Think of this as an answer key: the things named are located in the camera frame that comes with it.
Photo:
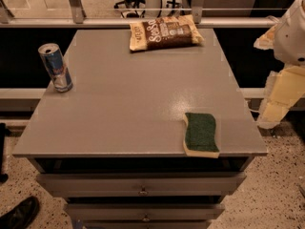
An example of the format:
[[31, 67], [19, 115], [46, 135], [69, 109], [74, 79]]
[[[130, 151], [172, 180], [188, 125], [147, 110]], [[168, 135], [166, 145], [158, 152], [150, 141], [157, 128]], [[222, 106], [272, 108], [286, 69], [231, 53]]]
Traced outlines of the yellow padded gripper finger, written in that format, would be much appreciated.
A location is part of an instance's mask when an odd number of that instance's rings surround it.
[[269, 28], [254, 42], [254, 47], [260, 50], [272, 50], [274, 48], [276, 26]]
[[257, 126], [262, 129], [274, 128], [304, 94], [304, 66], [286, 64], [279, 73], [271, 71], [259, 106]]

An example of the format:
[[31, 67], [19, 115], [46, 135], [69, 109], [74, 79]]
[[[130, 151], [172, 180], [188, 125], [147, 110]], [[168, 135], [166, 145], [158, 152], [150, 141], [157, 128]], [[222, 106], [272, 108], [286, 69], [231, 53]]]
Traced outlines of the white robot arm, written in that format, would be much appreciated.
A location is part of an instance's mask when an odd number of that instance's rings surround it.
[[305, 94], [305, 2], [295, 0], [277, 23], [258, 37], [254, 47], [273, 50], [284, 64], [267, 77], [257, 126], [272, 129]]

